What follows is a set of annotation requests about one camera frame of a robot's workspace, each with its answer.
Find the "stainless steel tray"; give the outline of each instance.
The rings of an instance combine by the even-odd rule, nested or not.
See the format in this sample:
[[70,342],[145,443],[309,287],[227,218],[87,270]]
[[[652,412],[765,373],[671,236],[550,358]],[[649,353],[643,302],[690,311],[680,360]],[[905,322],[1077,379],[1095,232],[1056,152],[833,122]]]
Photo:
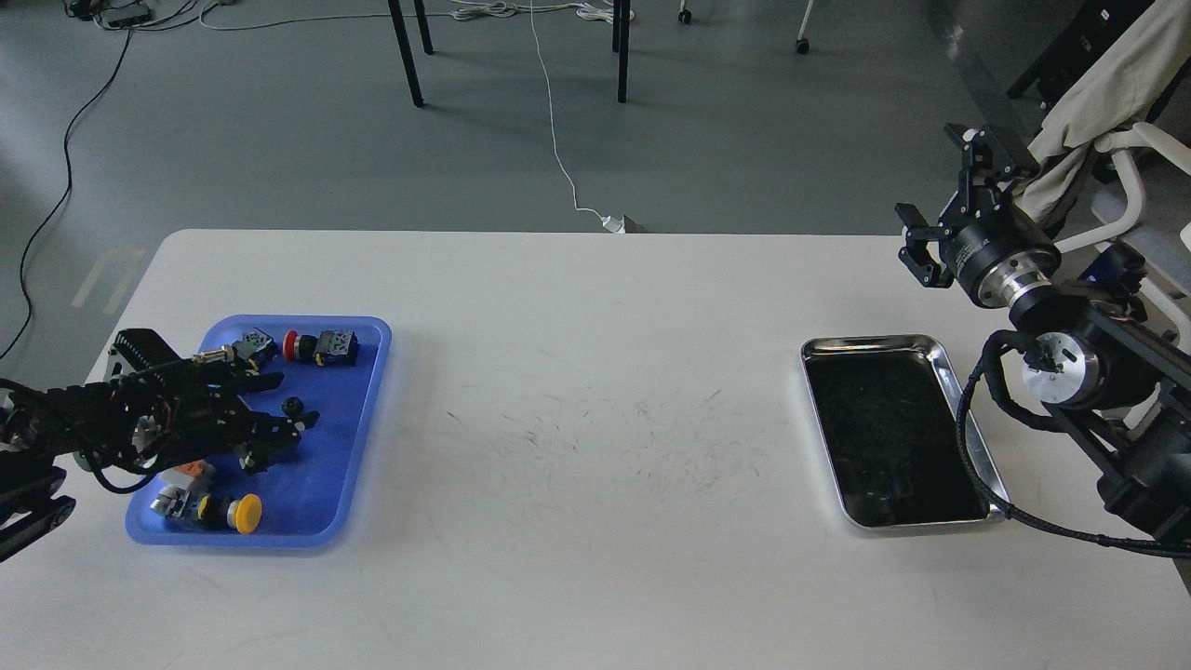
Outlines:
[[[962,389],[936,340],[925,334],[825,338],[803,345],[802,359],[849,521],[893,531],[1004,519],[975,493],[955,451]],[[967,444],[977,474],[1009,500],[971,415]]]

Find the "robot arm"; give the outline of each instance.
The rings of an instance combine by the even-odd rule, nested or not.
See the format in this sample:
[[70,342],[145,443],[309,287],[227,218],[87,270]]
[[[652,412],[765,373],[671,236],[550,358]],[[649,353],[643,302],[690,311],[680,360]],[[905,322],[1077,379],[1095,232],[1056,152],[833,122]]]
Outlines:
[[[278,388],[281,374],[261,375],[242,344],[180,358],[148,328],[117,333],[107,382],[35,392],[0,381],[10,409],[0,411],[0,561],[70,516],[75,501],[54,497],[66,471],[55,458],[73,453],[108,491],[129,494],[158,472],[233,452],[249,475],[301,440],[317,412],[279,418],[252,412],[241,394]],[[141,476],[118,487],[104,474]]]
[[[1139,547],[1093,541],[1191,555],[1191,359],[1142,325],[1146,311],[1136,293],[1145,258],[1116,243],[1079,278],[1055,283],[1058,230],[1035,226],[1012,205],[1016,181],[1037,174],[1029,151],[1011,131],[948,131],[962,146],[959,187],[934,225],[912,205],[897,205],[905,225],[899,257],[923,286],[958,281],[977,306],[1009,307],[1016,331],[993,334],[969,387],[983,372],[1006,414],[1035,430],[1067,433],[1102,472],[1104,508],[1158,540],[1122,541]],[[928,249],[931,242],[940,259]],[[1009,396],[999,359],[1014,350],[1048,417]],[[1100,415],[1139,406],[1155,389],[1158,402],[1133,430]],[[1025,518],[1036,519],[1018,514]]]

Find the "table leg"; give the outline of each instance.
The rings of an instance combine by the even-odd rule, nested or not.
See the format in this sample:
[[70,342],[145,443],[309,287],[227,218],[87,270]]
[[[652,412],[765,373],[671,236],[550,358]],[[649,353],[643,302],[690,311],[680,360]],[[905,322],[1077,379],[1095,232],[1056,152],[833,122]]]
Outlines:
[[616,90],[616,99],[619,102],[624,102],[629,94],[629,17],[631,11],[631,0],[621,0],[621,71]]
[[435,45],[430,42],[430,24],[426,23],[426,4],[423,0],[413,0],[413,12],[418,14],[418,31],[422,33],[422,50],[428,55],[435,52]]
[[420,107],[425,101],[422,99],[418,70],[413,68],[413,51],[410,49],[410,36],[405,32],[405,19],[401,18],[401,0],[388,0],[388,13],[393,17],[393,30],[397,31],[397,45],[401,49],[401,64],[405,65],[405,79],[410,82],[413,106]]
[[621,2],[612,0],[612,52],[621,50]]

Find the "gray floor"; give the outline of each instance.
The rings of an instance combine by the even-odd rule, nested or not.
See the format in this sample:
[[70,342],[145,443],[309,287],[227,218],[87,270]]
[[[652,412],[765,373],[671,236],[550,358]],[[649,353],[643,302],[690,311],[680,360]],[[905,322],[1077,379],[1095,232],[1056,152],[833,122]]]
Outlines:
[[[536,19],[580,203],[650,232],[896,232],[893,202],[931,209],[954,188],[944,121],[1037,126],[1036,99],[1000,92],[1078,7],[822,0],[796,56],[803,2],[692,0],[688,26],[675,5],[635,5],[628,105],[606,24]],[[242,0],[210,23],[384,11]],[[528,17],[431,21],[423,109],[387,19],[137,33],[71,137],[74,195],[33,246],[36,318],[0,377],[82,382],[129,282],[185,227],[600,231],[555,164]],[[0,0],[0,346],[24,318],[24,242],[66,184],[62,132],[123,38],[56,1]]]

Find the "white table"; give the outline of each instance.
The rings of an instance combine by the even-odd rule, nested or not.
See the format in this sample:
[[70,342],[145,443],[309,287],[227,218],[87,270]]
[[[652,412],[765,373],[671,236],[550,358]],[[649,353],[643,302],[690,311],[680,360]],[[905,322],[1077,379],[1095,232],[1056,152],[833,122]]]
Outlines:
[[[119,327],[386,319],[355,507],[311,553],[145,547],[73,471],[0,566],[20,668],[1186,668],[1171,562],[837,509],[797,353],[927,332],[966,375],[1002,311],[919,288],[892,237],[183,231]],[[100,375],[96,367],[93,377]],[[977,412],[1015,501],[1080,528],[1095,470]]]

